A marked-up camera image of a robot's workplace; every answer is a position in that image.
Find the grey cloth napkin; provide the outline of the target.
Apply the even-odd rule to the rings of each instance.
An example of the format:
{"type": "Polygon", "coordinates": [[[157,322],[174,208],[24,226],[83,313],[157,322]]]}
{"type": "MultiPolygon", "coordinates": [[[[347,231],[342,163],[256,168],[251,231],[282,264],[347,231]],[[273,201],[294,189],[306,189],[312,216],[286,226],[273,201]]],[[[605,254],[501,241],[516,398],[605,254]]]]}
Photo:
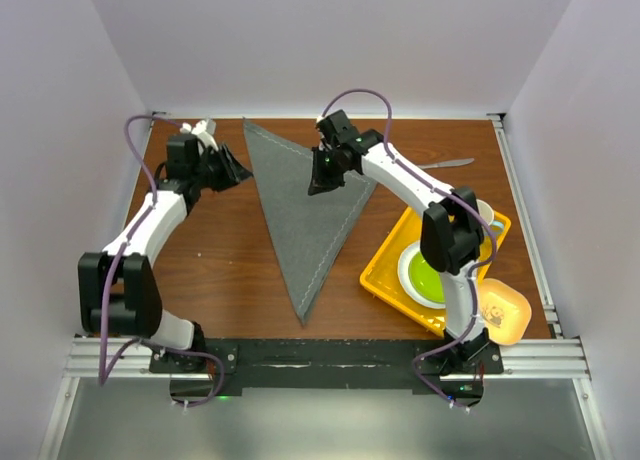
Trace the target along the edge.
{"type": "Polygon", "coordinates": [[[310,196],[312,153],[243,121],[245,143],[270,239],[293,310],[306,324],[320,290],[376,183],[350,173],[346,185],[310,196]]]}

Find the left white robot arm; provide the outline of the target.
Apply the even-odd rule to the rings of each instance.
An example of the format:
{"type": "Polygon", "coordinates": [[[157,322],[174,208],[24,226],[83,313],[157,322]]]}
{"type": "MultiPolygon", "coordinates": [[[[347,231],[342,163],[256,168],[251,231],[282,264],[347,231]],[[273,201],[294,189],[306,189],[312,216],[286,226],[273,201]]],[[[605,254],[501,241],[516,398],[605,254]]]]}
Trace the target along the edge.
{"type": "Polygon", "coordinates": [[[125,229],[78,262],[81,323],[100,338],[100,380],[107,379],[117,360],[107,355],[111,336],[146,341],[172,354],[185,372],[200,370],[207,360],[201,327],[164,308],[153,266],[203,190],[222,192],[252,174],[226,144],[215,146],[190,134],[173,137],[166,154],[155,171],[146,173],[149,191],[125,229]]]}

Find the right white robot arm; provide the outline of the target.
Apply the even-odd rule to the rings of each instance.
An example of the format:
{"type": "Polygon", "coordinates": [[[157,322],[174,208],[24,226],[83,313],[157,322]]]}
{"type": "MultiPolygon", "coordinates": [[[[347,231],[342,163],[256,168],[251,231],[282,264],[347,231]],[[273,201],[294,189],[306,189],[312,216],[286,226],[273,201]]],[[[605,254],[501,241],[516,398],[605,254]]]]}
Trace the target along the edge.
{"type": "Polygon", "coordinates": [[[495,238],[479,214],[475,193],[433,179],[375,130],[361,133],[355,127],[320,125],[316,129],[320,145],[312,149],[309,195],[344,186],[346,174],[354,171],[386,187],[422,216],[420,252],[440,277],[447,343],[419,358],[438,356],[452,370],[469,372],[489,345],[476,271],[483,265],[479,257],[484,238],[495,238]]]}

